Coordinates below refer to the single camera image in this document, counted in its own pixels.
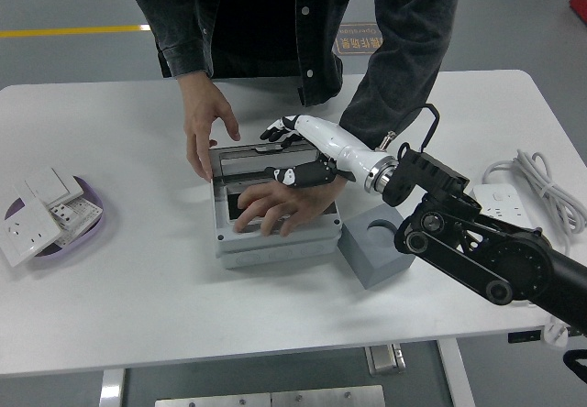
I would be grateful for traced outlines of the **person's right hand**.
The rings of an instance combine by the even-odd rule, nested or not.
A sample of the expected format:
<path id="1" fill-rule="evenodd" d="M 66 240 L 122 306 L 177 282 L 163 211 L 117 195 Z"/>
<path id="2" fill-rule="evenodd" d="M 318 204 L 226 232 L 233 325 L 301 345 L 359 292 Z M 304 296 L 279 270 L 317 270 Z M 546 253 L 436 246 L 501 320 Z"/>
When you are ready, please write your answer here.
<path id="1" fill-rule="evenodd" d="M 217 144 L 210 138 L 212 125 L 220 119 L 228 135 L 240 141 L 238 121 L 230 103 L 203 71 L 176 78 L 183 98 L 183 131 L 186 156 L 195 173 L 210 182 L 213 177 L 209 149 Z"/>

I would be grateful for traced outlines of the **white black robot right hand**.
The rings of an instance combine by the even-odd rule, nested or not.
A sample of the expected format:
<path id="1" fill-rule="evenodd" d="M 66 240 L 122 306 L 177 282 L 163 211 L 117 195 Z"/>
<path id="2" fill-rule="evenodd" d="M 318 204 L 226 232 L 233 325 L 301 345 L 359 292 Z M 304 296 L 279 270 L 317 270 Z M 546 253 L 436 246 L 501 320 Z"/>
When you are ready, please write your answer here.
<path id="1" fill-rule="evenodd" d="M 297 139 L 305 139 L 319 151 L 313 162 L 287 169 L 268 168 L 276 181 L 291 188 L 306 188 L 332 182 L 341 176 L 360 182 L 366 192 L 381 193 L 398 165 L 395 157 L 373 151 L 341 126 L 310 115 L 284 116 L 260 135 L 274 142 L 285 137 L 286 148 Z"/>

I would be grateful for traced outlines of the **person's left hand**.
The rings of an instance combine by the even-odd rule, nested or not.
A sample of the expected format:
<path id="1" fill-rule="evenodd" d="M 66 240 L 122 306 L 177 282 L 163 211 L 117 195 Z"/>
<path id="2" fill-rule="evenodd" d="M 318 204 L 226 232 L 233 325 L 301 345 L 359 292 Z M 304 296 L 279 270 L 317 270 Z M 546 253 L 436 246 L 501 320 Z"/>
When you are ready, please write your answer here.
<path id="1" fill-rule="evenodd" d="M 282 237 L 289 236 L 298 226 L 320 216 L 337 199 L 347 184 L 337 176 L 331 183 L 308 187 L 290 188 L 270 181 L 248 187 L 238 198 L 238 208 L 243 212 L 234 224 L 235 232 L 243 232 L 256 217 L 261 217 L 260 231 L 269 236 L 282 218 Z"/>

